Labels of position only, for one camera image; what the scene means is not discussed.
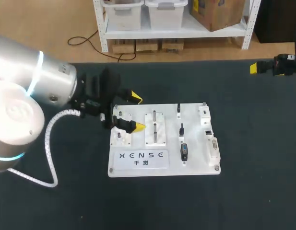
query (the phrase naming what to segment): floor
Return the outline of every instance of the floor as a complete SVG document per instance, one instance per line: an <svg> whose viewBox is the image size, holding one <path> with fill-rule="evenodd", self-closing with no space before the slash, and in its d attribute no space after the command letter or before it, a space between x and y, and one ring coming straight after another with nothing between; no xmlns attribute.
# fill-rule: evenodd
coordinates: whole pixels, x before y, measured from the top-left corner
<svg viewBox="0 0 296 230"><path fill-rule="evenodd" d="M67 62L116 62L98 54L90 44L69 46L73 36L90 36L97 30L93 0L0 0L0 35ZM91 39L100 49L99 36ZM295 53L293 43L260 44L254 36L249 50L240 39L187 39L180 54L139 54L132 62L272 58Z"/></svg>

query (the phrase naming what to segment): black cable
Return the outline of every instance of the black cable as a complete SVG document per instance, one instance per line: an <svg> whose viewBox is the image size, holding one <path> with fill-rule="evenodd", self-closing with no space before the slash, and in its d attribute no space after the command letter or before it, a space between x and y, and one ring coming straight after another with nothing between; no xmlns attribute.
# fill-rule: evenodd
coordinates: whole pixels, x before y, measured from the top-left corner
<svg viewBox="0 0 296 230"><path fill-rule="evenodd" d="M104 53L102 53L101 51L97 50L97 49L95 48L95 46L92 44L92 42L90 41L90 38L92 38L93 36L95 36L98 32L99 32L99 30L95 31L95 32L94 32L92 35L90 35L88 38L86 38L86 37L82 37L82 36L71 37L71 38L68 39L68 45L70 45L70 46L79 46L79 45L81 45L81 44L83 44L83 43L85 43L85 42L88 41L88 42L90 43L90 45L95 49L96 52L98 52L99 54L102 54L102 55L104 55L104 56L106 56L106 57L117 59L117 60L118 60L117 62L119 62L119 61L121 61L121 60L122 60L122 61L132 61L132 60L134 60L134 59L136 58L136 53L135 53L135 52L134 52L134 57L133 57L133 58L130 58L130 59L123 59L123 58L121 58L121 57L122 57L124 54L121 54L120 57L114 57L114 56L110 56L110 55L104 54ZM70 43L70 41L73 40L73 39L75 39L75 38L81 38L81 39L84 39L84 41L79 42L79 43L75 43L75 44Z"/></svg>

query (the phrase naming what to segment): coiled white cable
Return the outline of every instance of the coiled white cable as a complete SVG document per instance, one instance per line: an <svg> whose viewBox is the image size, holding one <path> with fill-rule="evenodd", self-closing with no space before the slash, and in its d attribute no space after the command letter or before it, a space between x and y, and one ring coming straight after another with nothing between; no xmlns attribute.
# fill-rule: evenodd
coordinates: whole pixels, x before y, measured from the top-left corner
<svg viewBox="0 0 296 230"><path fill-rule="evenodd" d="M66 109L66 110L63 110L59 113L57 113L51 120L50 122L48 123L47 125L47 129L46 129L46 136L45 136L45 139L44 139L44 144L45 144L45 150L46 150L46 156L47 156L47 161L48 161L48 165L50 167L50 170L51 170L51 173L52 173L52 176L53 176L53 183L50 184L50 183L46 183L46 182L43 182L43 181L40 181L38 179L35 179L29 175L26 175L22 172L19 172L15 169L12 169L12 168L9 168L8 171L12 172L12 173L15 173L21 177L24 177L25 179L27 180L30 180L32 182L35 182L37 184L40 184L42 186L45 186L45 187L50 187L50 188L54 188L57 186L58 184L58 178L57 178L57 175L56 175L56 171L55 171L55 167L54 167L54 164L53 164L53 160L52 160L52 156L51 156L51 149L50 149L50 135L51 135L51 130L52 130L52 127L53 125L60 119L62 118L63 116L66 116L66 115L74 115L74 116L80 116L81 115L81 112L78 111L78 110L73 110L73 109Z"/></svg>

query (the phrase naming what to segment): white metal shelf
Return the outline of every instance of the white metal shelf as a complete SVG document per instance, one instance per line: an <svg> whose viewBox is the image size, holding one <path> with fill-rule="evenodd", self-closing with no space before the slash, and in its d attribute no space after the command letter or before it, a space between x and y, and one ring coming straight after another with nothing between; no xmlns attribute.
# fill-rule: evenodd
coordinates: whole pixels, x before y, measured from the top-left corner
<svg viewBox="0 0 296 230"><path fill-rule="evenodd" d="M152 30L149 11L142 9L142 28L138 31L116 31L115 25L108 21L104 37L106 39L149 39L149 38L187 38L187 37L244 37L247 24L243 19L240 24L214 32L208 31L188 10L184 11L182 28L180 30Z"/></svg>
<svg viewBox="0 0 296 230"><path fill-rule="evenodd" d="M138 31L117 31L115 25L108 18L103 19L102 0L94 0L95 15L99 28L99 35L103 52L108 52L107 39L151 39L151 38L199 38L199 37L245 37L242 49L248 49L254 24L257 18L261 0L246 0L244 14L249 15L248 23L244 17L239 24L222 30L209 32L189 13L186 7L183 14L182 28L176 31L152 30L150 27L149 12L146 7L142 10L142 28Z"/></svg>

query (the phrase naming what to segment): cable connector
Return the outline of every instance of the cable connector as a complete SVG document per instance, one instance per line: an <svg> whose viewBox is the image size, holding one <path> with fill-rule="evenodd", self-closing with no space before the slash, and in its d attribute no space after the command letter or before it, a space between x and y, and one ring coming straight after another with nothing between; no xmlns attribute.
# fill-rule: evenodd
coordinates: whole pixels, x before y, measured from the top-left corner
<svg viewBox="0 0 296 230"><path fill-rule="evenodd" d="M183 127L183 123L181 123L181 128L180 128L180 131L179 131L179 135L180 135L180 137L183 137L183 136L184 136L184 127Z"/></svg>

